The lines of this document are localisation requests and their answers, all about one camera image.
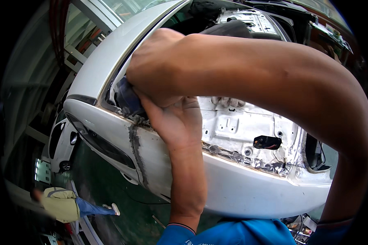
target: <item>white shoe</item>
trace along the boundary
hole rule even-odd
[[[117,205],[115,203],[112,203],[112,208],[116,212],[115,215],[120,215],[120,211],[117,208]]]
[[[112,209],[112,207],[108,206],[107,204],[103,204],[103,207],[107,209]]]

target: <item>car body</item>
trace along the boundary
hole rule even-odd
[[[52,172],[71,170],[70,158],[77,139],[77,130],[66,118],[64,111],[60,111],[55,118],[48,143],[48,160]]]
[[[202,11],[205,18],[196,17]],[[245,5],[221,0],[165,2],[145,9],[113,31],[85,62],[64,102],[67,117],[93,151],[127,180],[167,201],[172,173],[166,146],[147,120],[124,116],[109,101],[111,87],[125,75],[132,51],[156,29],[180,30],[178,22],[192,22],[192,32],[201,32],[204,26],[199,23],[209,23],[208,13],[215,18],[212,22],[224,23],[227,12],[237,19],[253,17],[245,20],[254,24],[250,31],[271,31],[281,41],[290,41],[267,13]],[[211,97],[198,100],[208,185],[205,210],[229,217],[283,218],[325,203],[332,182],[329,168],[314,171],[308,166],[306,131],[250,103],[223,107],[213,104]],[[265,149],[260,139],[276,140],[280,146]]]

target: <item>blue shirt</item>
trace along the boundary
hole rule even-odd
[[[318,225],[307,244],[337,244],[351,220]],[[289,229],[278,219],[220,222],[198,235],[182,224],[167,225],[157,245],[295,245]]]

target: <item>car wheel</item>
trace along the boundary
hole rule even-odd
[[[59,164],[59,167],[60,167],[60,172],[70,171],[72,168],[72,163],[70,161],[62,161]]]

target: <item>hand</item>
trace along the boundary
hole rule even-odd
[[[153,129],[160,135],[169,151],[201,148],[202,114],[196,97],[183,97],[175,104],[161,108],[137,88],[134,90]]]
[[[158,106],[167,107],[182,98],[172,96],[174,88],[166,81],[171,81],[174,75],[168,61],[172,46],[183,37],[179,32],[160,28],[132,54],[126,72],[128,81]]]

